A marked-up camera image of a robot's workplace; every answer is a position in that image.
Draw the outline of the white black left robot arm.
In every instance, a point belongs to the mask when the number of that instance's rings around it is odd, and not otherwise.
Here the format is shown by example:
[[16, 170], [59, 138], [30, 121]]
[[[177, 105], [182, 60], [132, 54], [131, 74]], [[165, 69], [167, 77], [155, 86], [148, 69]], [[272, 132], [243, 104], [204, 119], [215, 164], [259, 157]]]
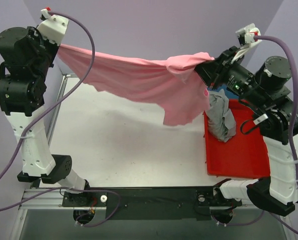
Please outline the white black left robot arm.
[[51, 154], [45, 132], [44, 93], [48, 69], [67, 31], [60, 27], [12, 27], [0, 33], [0, 108], [13, 128], [22, 157], [19, 182], [41, 179], [77, 190], [74, 200], [87, 206], [92, 193], [72, 169], [69, 155]]

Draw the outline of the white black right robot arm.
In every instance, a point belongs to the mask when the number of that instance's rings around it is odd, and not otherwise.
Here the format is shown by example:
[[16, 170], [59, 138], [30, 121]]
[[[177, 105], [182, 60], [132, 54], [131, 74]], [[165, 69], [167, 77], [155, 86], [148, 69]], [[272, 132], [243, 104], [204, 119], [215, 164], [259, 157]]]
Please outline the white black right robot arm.
[[221, 86], [253, 111], [267, 148], [270, 175], [255, 180], [225, 180], [212, 192], [218, 205], [229, 199], [249, 200], [261, 210], [287, 216], [298, 203], [298, 104], [289, 98], [291, 67], [282, 56], [267, 58], [256, 73], [241, 65], [235, 46], [198, 64], [195, 72], [211, 89]]

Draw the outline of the pink t shirt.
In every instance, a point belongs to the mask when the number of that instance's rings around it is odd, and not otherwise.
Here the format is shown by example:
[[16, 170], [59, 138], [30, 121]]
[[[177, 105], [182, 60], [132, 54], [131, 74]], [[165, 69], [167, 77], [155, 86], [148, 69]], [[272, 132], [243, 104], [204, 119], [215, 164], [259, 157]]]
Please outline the pink t shirt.
[[167, 126], [191, 123], [210, 107], [207, 86], [195, 72], [198, 64], [213, 60], [206, 52], [147, 60], [62, 44], [58, 57], [98, 92], [160, 106]]

